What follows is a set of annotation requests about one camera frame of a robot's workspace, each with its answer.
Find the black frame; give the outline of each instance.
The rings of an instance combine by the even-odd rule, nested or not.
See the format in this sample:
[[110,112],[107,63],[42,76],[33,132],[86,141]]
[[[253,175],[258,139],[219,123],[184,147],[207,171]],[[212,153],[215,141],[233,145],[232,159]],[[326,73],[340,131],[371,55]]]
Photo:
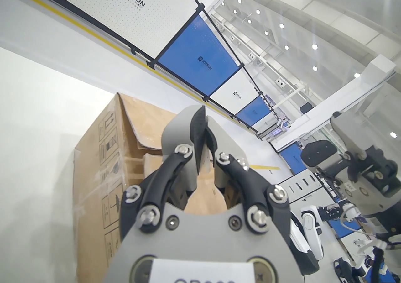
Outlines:
[[[241,68],[243,68],[245,70],[245,72],[248,74],[249,78],[251,79],[252,83],[254,84],[255,90],[258,93],[259,96],[262,96],[262,99],[266,102],[267,106],[271,109],[272,112],[274,112],[272,110],[272,107],[270,106],[270,104],[266,101],[266,99],[263,96],[262,91],[260,90],[260,88],[258,87],[258,85],[255,83],[255,81],[253,80],[253,78],[251,77],[251,75],[249,74],[249,72],[246,70],[245,65],[241,62],[241,60],[238,58],[237,54],[235,53],[235,51],[232,49],[232,47],[230,46],[230,44],[228,43],[228,41],[224,38],[224,36],[222,35],[222,33],[220,32],[220,30],[217,28],[216,24],[214,23],[214,21],[212,20],[212,18],[209,16],[209,14],[205,11],[205,6],[201,3],[199,3],[198,0],[194,0],[196,2],[196,4],[198,5],[194,14],[191,16],[191,18],[189,18],[188,21],[186,21],[186,23],[182,26],[182,28],[176,33],[176,35],[170,40],[170,42],[163,48],[163,50],[157,55],[156,58],[151,57],[149,54],[147,54],[146,52],[140,50],[138,47],[136,47],[135,45],[133,45],[132,43],[130,43],[129,41],[127,41],[125,38],[123,38],[122,36],[120,36],[119,34],[117,34],[116,32],[114,32],[113,30],[111,30],[110,28],[108,28],[107,26],[105,26],[104,24],[102,24],[101,22],[97,21],[95,18],[91,17],[89,14],[85,13],[84,11],[82,11],[81,9],[77,8],[75,5],[71,4],[69,1],[67,0],[51,0],[53,2],[55,2],[56,4],[62,6],[63,8],[69,10],[70,12],[76,14],[78,17],[84,19],[85,21],[91,23],[92,25],[96,26],[97,28],[99,28],[100,30],[104,31],[106,34],[112,36],[113,38],[116,38],[118,41],[122,42],[123,44],[125,44],[126,46],[128,46],[130,48],[130,51],[133,55],[136,55],[136,53],[140,53],[143,57],[145,57],[145,59],[147,60],[146,63],[149,67],[154,69],[155,64],[157,64],[160,68],[162,68],[166,73],[172,75],[173,77],[175,77],[176,79],[178,79],[180,82],[184,83],[187,87],[189,87],[190,89],[194,90],[195,92],[197,92],[200,97],[202,98],[203,101],[205,102],[211,102],[212,104],[214,104],[215,106],[219,107],[221,110],[223,110],[224,112],[226,112],[231,119],[235,119],[237,121],[239,121],[241,124],[245,125],[249,130],[252,130],[255,135],[258,137],[258,131],[255,130],[254,128],[252,128],[252,126],[246,124],[244,121],[242,121],[240,118],[238,118],[235,114],[233,114],[232,112],[228,111],[226,108],[224,108],[223,106],[221,106],[220,104],[218,104],[216,101],[212,100],[210,98],[210,95],[212,95],[215,91],[217,91],[220,87],[222,87],[222,85],[224,85],[231,77],[233,77],[239,70],[241,70]],[[232,52],[232,54],[235,56],[235,58],[237,59],[237,61],[239,62],[239,67],[238,69],[232,74],[230,75],[222,84],[220,84],[210,95],[206,95],[204,94],[202,91],[200,91],[199,89],[195,88],[193,85],[189,84],[187,81],[185,81],[182,77],[178,76],[177,74],[175,74],[173,71],[171,71],[170,69],[168,69],[167,67],[163,66],[161,63],[159,63],[159,58],[168,50],[168,48],[173,44],[173,42],[183,33],[183,31],[188,27],[188,25],[201,13],[203,12],[206,17],[208,18],[208,20],[210,21],[210,23],[212,24],[212,26],[216,29],[216,31],[218,32],[219,36],[223,39],[223,41],[225,42],[225,44],[228,46],[228,48],[230,49],[230,51]]]

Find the cardboard flap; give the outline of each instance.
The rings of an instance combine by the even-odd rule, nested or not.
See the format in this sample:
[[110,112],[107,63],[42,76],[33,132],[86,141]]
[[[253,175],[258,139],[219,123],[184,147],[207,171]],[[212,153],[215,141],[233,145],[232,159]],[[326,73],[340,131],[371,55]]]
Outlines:
[[138,148],[162,149],[162,133],[176,114],[119,93],[126,116],[138,140]]

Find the label sticker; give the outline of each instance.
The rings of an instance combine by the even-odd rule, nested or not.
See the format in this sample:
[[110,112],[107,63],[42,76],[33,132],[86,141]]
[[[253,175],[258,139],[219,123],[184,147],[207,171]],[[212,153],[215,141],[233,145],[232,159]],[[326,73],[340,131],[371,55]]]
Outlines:
[[356,191],[355,187],[352,185],[351,182],[345,182],[344,187],[350,192]]
[[255,281],[252,263],[222,263],[154,259],[149,283]]

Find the gray metal plate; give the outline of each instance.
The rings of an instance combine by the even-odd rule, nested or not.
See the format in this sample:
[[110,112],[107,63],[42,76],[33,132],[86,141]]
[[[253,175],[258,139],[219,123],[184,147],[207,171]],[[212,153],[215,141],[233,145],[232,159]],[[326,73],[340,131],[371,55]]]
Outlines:
[[[275,268],[280,283],[301,283],[302,275],[278,229],[272,225],[264,235],[255,235],[245,226],[242,204],[209,216],[185,213],[166,204],[163,222],[154,234],[144,234],[132,227],[121,244],[104,283],[127,283],[132,265],[145,255],[160,259],[216,262],[247,262],[252,257],[267,259]],[[176,215],[180,222],[174,231],[165,221]],[[242,229],[233,231],[228,221],[232,215],[242,220]]]

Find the black cable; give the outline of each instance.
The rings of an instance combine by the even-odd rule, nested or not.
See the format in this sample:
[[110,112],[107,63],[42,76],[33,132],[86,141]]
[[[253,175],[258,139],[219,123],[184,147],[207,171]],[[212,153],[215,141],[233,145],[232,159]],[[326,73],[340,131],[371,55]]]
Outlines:
[[371,282],[380,283],[378,271],[380,270],[380,265],[383,261],[384,251],[379,248],[374,248],[373,254],[375,255],[375,261],[373,262],[372,266]]

